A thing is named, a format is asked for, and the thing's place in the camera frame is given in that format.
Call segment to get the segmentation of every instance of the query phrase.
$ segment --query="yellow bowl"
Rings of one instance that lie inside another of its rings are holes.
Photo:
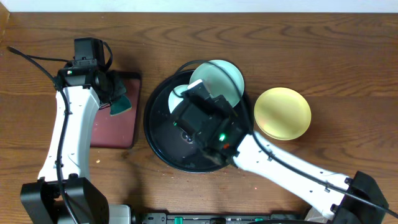
[[[268,136],[279,140],[300,137],[311,123],[311,109],[302,95],[289,88],[272,88],[256,101],[254,118]]]

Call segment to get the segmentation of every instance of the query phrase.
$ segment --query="green light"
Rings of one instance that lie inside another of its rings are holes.
[[[225,134],[220,134],[220,138],[218,140],[224,141],[225,137],[226,137]]]

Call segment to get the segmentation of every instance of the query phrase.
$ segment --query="round black tray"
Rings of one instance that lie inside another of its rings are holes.
[[[205,158],[195,142],[190,142],[185,133],[173,125],[169,111],[169,95],[179,85],[189,84],[193,70],[187,70],[164,80],[150,95],[144,111],[144,132],[146,139],[166,164],[186,172],[211,172],[223,168]],[[246,93],[243,101],[253,124],[251,105]],[[243,114],[242,104],[234,107],[237,114]]]

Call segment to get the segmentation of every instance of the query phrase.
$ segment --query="white wall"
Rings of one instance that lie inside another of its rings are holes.
[[[10,12],[398,12],[398,0],[0,0]]]

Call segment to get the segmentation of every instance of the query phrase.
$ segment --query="maroon notebook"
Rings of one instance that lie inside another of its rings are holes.
[[[123,79],[123,83],[132,108],[116,116],[109,115],[111,108],[98,111],[91,134],[91,147],[132,148],[141,81]]]

